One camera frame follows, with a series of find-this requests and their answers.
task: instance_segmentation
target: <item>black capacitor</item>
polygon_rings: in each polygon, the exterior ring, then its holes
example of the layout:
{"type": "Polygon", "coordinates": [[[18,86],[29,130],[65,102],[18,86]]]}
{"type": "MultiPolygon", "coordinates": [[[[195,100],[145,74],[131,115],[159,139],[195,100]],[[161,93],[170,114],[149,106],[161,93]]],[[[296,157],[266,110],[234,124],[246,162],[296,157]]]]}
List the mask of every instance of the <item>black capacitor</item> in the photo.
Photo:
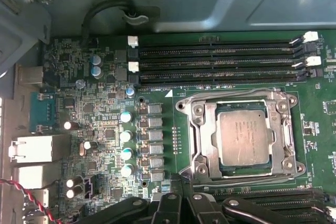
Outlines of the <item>black capacitor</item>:
{"type": "Polygon", "coordinates": [[[72,121],[68,121],[64,123],[64,129],[65,130],[78,130],[79,129],[79,123],[77,122],[72,122],[72,121]]]}
{"type": "Polygon", "coordinates": [[[72,188],[74,186],[77,186],[79,184],[83,183],[83,178],[81,176],[76,176],[74,178],[67,180],[67,187],[72,188]]]}
{"type": "Polygon", "coordinates": [[[72,199],[76,197],[77,195],[81,194],[83,192],[83,187],[80,185],[74,186],[72,189],[67,191],[67,198],[72,199]]]}

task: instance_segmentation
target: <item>black cable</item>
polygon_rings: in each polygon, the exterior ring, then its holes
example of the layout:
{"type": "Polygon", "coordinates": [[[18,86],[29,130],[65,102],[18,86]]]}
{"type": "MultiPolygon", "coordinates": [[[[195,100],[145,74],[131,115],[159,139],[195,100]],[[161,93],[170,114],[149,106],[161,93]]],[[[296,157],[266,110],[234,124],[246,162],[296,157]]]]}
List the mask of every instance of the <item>black cable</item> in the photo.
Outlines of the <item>black cable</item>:
{"type": "Polygon", "coordinates": [[[97,3],[93,7],[89,9],[86,13],[81,30],[81,46],[85,47],[87,45],[89,36],[90,36],[90,23],[93,17],[102,10],[111,8],[111,7],[119,7],[126,14],[135,15],[135,7],[133,1],[131,0],[106,0],[100,3],[97,3]]]}

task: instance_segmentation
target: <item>cable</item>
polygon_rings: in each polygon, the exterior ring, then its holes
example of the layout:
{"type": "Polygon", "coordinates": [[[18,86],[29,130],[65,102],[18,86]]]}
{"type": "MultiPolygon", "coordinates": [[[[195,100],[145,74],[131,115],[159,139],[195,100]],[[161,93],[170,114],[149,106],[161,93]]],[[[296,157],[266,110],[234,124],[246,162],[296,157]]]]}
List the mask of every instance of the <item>cable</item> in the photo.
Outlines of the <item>cable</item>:
{"type": "Polygon", "coordinates": [[[22,191],[23,194],[27,195],[29,200],[31,202],[33,202],[37,207],[38,207],[38,210],[43,212],[46,216],[48,216],[49,220],[56,223],[56,224],[62,224],[62,222],[60,220],[56,220],[53,215],[51,214],[50,210],[49,209],[46,209],[42,203],[40,201],[38,201],[34,195],[32,195],[32,193],[25,189],[22,185],[20,185],[17,181],[15,180],[6,180],[6,179],[3,179],[3,178],[0,178],[0,184],[7,184],[7,185],[10,185],[10,186],[15,186],[15,188],[17,190],[20,190],[22,191]]]}
{"type": "Polygon", "coordinates": [[[130,15],[135,15],[135,7],[133,5],[133,2],[131,0],[106,0],[100,3],[97,3],[93,7],[89,9],[89,11],[86,13],[83,23],[82,23],[82,41],[81,46],[85,47],[89,35],[90,35],[90,23],[93,17],[102,10],[111,8],[111,7],[120,7],[121,10],[123,10],[125,13],[130,15]]]}

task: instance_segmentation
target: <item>green circuit board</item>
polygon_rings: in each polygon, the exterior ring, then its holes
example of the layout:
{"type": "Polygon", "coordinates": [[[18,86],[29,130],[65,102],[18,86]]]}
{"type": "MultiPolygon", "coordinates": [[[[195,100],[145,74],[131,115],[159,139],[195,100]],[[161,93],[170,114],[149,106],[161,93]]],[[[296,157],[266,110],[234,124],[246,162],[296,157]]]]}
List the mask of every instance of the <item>green circuit board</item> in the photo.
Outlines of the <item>green circuit board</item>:
{"type": "MultiPolygon", "coordinates": [[[[292,111],[293,135],[295,138],[297,160],[304,163],[307,172],[290,182],[283,184],[253,185],[225,188],[224,191],[246,191],[282,188],[320,187],[328,193],[336,194],[336,31],[319,32],[318,55],[322,57],[319,77],[297,83],[239,84],[239,85],[198,85],[188,87],[158,87],[136,90],[134,98],[125,96],[129,86],[127,79],[118,70],[127,64],[120,61],[127,47],[126,37],[95,38],[96,46],[82,51],[79,38],[55,38],[44,50],[45,78],[51,86],[57,87],[55,93],[56,119],[53,131],[64,132],[62,125],[68,120],[78,121],[80,130],[71,131],[71,156],[63,162],[63,180],[81,175],[97,174],[99,193],[91,200],[82,195],[73,199],[65,197],[65,186],[60,184],[60,216],[68,216],[77,204],[86,204],[89,214],[102,210],[130,196],[150,198],[155,192],[169,191],[170,173],[178,173],[190,164],[187,117],[178,112],[175,104],[183,97],[199,92],[246,90],[260,87],[280,88],[298,97],[298,105],[292,111]],[[98,55],[103,60],[104,75],[99,80],[90,75],[89,59],[98,55]],[[76,80],[84,80],[86,87],[77,89],[76,80]],[[162,113],[154,117],[162,118],[164,146],[164,176],[161,182],[142,179],[142,174],[150,173],[147,166],[141,165],[146,159],[139,154],[142,131],[140,122],[141,108],[160,104],[162,113]],[[128,111],[133,115],[131,123],[121,123],[119,116],[128,111]],[[133,141],[121,143],[119,135],[129,130],[136,133],[133,141]],[[98,148],[79,155],[79,144],[85,140],[95,140],[98,148]],[[129,147],[134,151],[134,158],[123,161],[121,151],[129,147]],[[125,164],[132,164],[132,176],[123,178],[120,169],[125,164]]],[[[199,42],[208,39],[219,41],[267,40],[292,38],[304,31],[247,32],[247,33],[211,33],[150,35],[139,38],[140,46],[162,43],[199,42]]]]}

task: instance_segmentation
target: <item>red and black wire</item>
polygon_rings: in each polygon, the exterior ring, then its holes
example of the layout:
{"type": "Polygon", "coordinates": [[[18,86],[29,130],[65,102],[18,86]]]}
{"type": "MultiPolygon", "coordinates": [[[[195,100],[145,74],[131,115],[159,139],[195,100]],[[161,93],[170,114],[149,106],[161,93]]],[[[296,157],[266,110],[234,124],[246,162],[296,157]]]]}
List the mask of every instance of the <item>red and black wire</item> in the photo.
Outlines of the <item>red and black wire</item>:
{"type": "Polygon", "coordinates": [[[56,224],[62,224],[60,220],[56,220],[53,215],[51,214],[50,210],[45,208],[40,201],[38,201],[35,196],[27,189],[25,189],[22,185],[20,185],[15,180],[7,180],[0,178],[0,184],[7,184],[10,186],[15,186],[17,190],[20,190],[24,195],[27,195],[28,199],[33,202],[37,207],[38,210],[43,212],[46,216],[48,216],[49,220],[56,223],[56,224]]]}

